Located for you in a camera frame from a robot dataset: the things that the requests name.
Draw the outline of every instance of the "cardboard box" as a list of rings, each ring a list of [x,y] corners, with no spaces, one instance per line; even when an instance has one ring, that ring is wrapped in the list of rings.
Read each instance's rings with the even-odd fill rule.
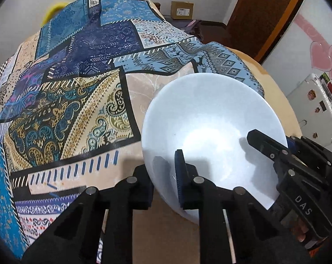
[[[171,18],[174,20],[192,20],[193,3],[171,2]]]

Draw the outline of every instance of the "paisley pattern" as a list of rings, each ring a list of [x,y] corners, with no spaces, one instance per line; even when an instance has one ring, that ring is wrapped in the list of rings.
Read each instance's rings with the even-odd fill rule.
[[[142,164],[152,98],[197,72],[264,95],[231,50],[172,27],[150,0],[77,0],[19,46],[0,66],[0,236],[16,257],[86,187]]]
[[[145,49],[174,44],[186,38],[192,37],[169,23],[141,20],[135,20],[132,22],[137,29],[138,35]]]
[[[90,78],[77,77],[44,83],[38,93],[36,106],[23,110],[11,123],[5,136],[6,146],[11,152],[15,151],[20,155],[20,160],[13,158],[15,170],[53,163],[61,160],[62,154],[66,157],[66,151],[71,152],[75,146],[71,142],[77,136],[72,138],[71,130],[74,131],[77,127],[79,113],[86,103],[91,105],[92,96],[96,100],[94,91],[104,89],[105,84],[109,85],[116,76],[118,77],[118,72],[108,72]],[[89,118],[89,115],[84,114],[77,122],[88,121]],[[17,165],[23,162],[29,166]]]
[[[108,96],[106,105],[99,110],[95,124],[88,134],[86,147],[82,149],[82,153],[133,137],[120,83],[116,85],[115,90]]]

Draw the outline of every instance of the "sticker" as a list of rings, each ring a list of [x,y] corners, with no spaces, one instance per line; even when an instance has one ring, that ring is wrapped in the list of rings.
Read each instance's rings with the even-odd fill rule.
[[[180,9],[177,8],[176,16],[189,16],[189,9]]]
[[[309,99],[309,100],[314,100],[315,97],[316,97],[315,91],[312,90],[312,89],[309,90],[309,92],[308,92],[308,99]]]
[[[321,106],[321,108],[322,108],[322,111],[323,111],[323,112],[326,111],[326,106],[325,106],[324,101],[320,101],[319,104],[320,104],[320,106]]]
[[[329,89],[329,91],[330,91],[331,94],[332,94],[332,83],[331,83],[331,82],[329,82],[329,83],[327,84],[327,88]]]
[[[326,83],[330,82],[330,78],[327,76],[326,72],[320,76],[320,79],[324,79]]]

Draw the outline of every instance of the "bolt head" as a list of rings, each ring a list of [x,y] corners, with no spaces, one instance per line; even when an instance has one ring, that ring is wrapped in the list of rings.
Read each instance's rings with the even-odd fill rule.
[[[288,170],[288,174],[289,174],[291,177],[293,177],[296,173],[295,173],[294,170],[289,169],[289,170]]]
[[[138,181],[138,179],[136,177],[128,177],[127,178],[127,183],[129,184],[134,184]]]
[[[88,187],[86,190],[85,190],[86,194],[88,195],[93,195],[96,193],[96,188],[95,187]]]
[[[246,189],[243,187],[236,187],[234,188],[234,191],[238,195],[244,195],[246,193]]]
[[[193,181],[194,181],[195,183],[197,183],[197,184],[202,184],[202,183],[204,183],[204,178],[201,177],[201,176],[196,176],[196,177],[193,179]]]

